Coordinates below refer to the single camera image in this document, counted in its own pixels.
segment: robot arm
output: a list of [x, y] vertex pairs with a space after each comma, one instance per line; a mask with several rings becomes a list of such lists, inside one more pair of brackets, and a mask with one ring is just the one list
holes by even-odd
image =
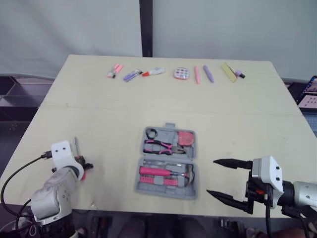
[[253, 214], [254, 201], [275, 208], [282, 206], [282, 214], [300, 219], [317, 233], [317, 184], [283, 181], [282, 169], [272, 156], [253, 161], [220, 159], [214, 161], [229, 168], [250, 170], [246, 186], [247, 201], [234, 200], [232, 196], [207, 190], [226, 205]]
[[31, 209], [39, 225], [41, 237], [77, 237], [72, 223], [71, 195], [90, 169], [82, 156], [74, 158], [68, 141], [55, 143], [51, 148], [56, 171], [31, 198]]
[[32, 196], [31, 209], [35, 221], [46, 225], [71, 214], [70, 196], [77, 184], [73, 169], [65, 167], [55, 172]]

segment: white glue stick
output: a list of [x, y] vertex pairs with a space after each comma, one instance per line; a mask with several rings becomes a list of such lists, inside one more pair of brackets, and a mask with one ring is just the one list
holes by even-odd
[[165, 72], [165, 68], [163, 67], [153, 68], [150, 71], [143, 73], [142, 76], [157, 75], [164, 72]]

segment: yellow sponge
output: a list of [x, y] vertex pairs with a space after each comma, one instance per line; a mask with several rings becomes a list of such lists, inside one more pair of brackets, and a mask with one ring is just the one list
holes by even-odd
[[231, 82], [235, 82], [237, 80], [237, 76], [234, 74], [232, 69], [227, 65], [227, 63], [224, 63], [221, 68], [223, 71], [227, 74], [228, 78], [231, 80]]

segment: purple marker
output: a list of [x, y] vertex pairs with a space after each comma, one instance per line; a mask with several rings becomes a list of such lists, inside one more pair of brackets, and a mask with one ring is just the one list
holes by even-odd
[[239, 70], [234, 73], [237, 77], [245, 78], [246, 76]]
[[126, 82], [128, 82], [128, 81], [130, 81], [132, 78], [134, 78], [135, 76], [137, 76], [137, 75], [139, 75], [139, 74], [141, 74], [141, 73], [142, 73], [142, 71], [140, 71], [139, 69], [136, 69], [135, 71], [133, 71], [133, 72], [129, 73], [128, 75], [126, 75], [126, 76], [123, 78], [123, 80], [126, 81]]
[[207, 67], [206, 65], [204, 65], [204, 66], [203, 66], [203, 69], [204, 69], [205, 73], [207, 74], [207, 77], [208, 77], [208, 79], [210, 80], [210, 82], [213, 83], [213, 82], [214, 82], [214, 81], [213, 81], [213, 76], [212, 76], [212, 74], [210, 73], [208, 67]]

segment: gray tool case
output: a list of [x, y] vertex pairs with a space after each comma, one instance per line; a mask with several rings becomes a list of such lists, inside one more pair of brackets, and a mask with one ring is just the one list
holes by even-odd
[[[157, 131], [157, 136], [153, 140], [171, 143], [173, 146], [177, 146], [178, 133], [180, 131], [185, 131], [193, 134], [194, 143], [190, 146], [183, 146], [183, 148], [186, 150], [186, 154], [173, 153], [172, 155], [166, 155], [143, 152], [145, 149], [153, 151], [161, 151], [166, 149], [161, 145], [145, 143], [145, 141], [149, 139], [147, 137], [146, 131], [150, 128]], [[154, 132], [150, 133], [150, 137], [153, 137], [154, 135]], [[146, 127], [143, 132], [141, 151], [144, 156], [138, 162], [138, 170], [135, 182], [135, 190], [137, 192], [180, 199], [197, 198], [198, 171], [196, 165], [192, 162], [192, 160], [196, 157], [196, 135], [194, 131], [176, 129], [175, 124], [172, 123], [166, 123], [165, 127]], [[192, 169], [194, 173], [194, 179], [190, 184], [188, 184], [188, 178], [185, 178], [181, 175], [163, 177], [157, 175], [154, 176], [140, 174], [141, 167], [187, 173], [188, 165], [190, 167], [193, 166]]]

